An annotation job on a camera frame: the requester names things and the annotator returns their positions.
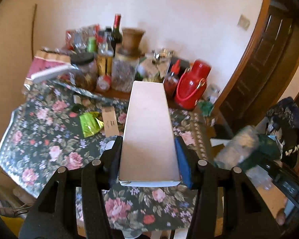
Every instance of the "brown pot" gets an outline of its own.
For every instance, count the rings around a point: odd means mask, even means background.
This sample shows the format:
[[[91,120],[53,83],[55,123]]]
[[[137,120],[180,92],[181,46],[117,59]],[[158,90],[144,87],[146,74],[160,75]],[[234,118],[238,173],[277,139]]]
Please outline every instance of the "brown pot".
[[[145,31],[138,28],[122,28],[122,32],[122,47],[124,50],[129,51],[130,53],[133,53],[134,51],[137,52]]]

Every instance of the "tablecloth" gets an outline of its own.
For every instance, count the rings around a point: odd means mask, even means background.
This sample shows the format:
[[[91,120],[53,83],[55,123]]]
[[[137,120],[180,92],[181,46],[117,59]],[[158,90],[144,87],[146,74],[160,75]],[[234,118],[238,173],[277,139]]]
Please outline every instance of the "tablecloth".
[[[78,114],[71,111],[74,91],[47,82],[32,86],[26,103],[12,113],[0,143],[0,166],[22,188],[37,197],[60,166],[75,169],[100,158],[109,141],[104,131],[84,138]],[[123,134],[127,100],[102,96],[81,96],[86,111],[115,108]],[[169,109],[175,135],[183,137],[190,149],[207,159],[206,136],[196,113]],[[104,191],[105,209],[112,228],[125,232],[166,230],[188,227],[197,191],[182,183],[175,187],[140,188],[117,183]],[[83,219],[80,188],[77,188],[77,218]]]

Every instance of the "bottle with yellow label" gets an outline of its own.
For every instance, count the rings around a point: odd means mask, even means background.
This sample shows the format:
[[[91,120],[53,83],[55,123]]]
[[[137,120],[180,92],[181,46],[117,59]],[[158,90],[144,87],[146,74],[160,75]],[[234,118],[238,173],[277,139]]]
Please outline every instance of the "bottle with yellow label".
[[[111,36],[110,33],[105,32],[103,42],[99,44],[97,52],[97,71],[99,76],[106,74],[111,76],[113,56],[114,51],[111,46]]]

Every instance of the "box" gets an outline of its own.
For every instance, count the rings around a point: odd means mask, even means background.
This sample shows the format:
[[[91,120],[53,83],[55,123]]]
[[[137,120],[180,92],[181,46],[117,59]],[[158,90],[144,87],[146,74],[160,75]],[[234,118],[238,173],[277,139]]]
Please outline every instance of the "box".
[[[123,186],[135,187],[168,187],[180,183],[173,127],[161,83],[133,83],[119,181]]]

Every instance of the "wooden door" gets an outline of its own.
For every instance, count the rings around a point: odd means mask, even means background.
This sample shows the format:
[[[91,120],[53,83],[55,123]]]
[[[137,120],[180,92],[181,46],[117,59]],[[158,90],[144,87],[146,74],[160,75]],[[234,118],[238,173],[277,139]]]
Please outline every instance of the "wooden door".
[[[220,111],[233,131],[241,128],[239,120],[243,118],[276,68],[291,33],[291,27],[292,18],[276,7],[269,7],[268,19],[260,41],[234,87],[220,105]]]

